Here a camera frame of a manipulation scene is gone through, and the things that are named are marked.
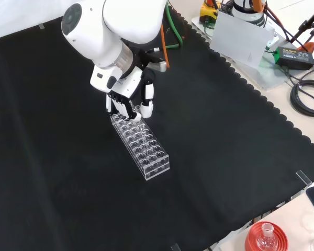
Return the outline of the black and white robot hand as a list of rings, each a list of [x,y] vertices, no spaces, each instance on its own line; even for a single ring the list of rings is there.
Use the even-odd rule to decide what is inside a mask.
[[[154,108],[155,73],[150,69],[141,70],[137,66],[122,79],[116,78],[119,73],[120,70],[115,66],[107,70],[94,66],[92,72],[90,84],[106,94],[108,114],[119,115],[124,119],[134,121],[151,117]],[[141,91],[139,112],[131,106],[131,101],[138,91]]]

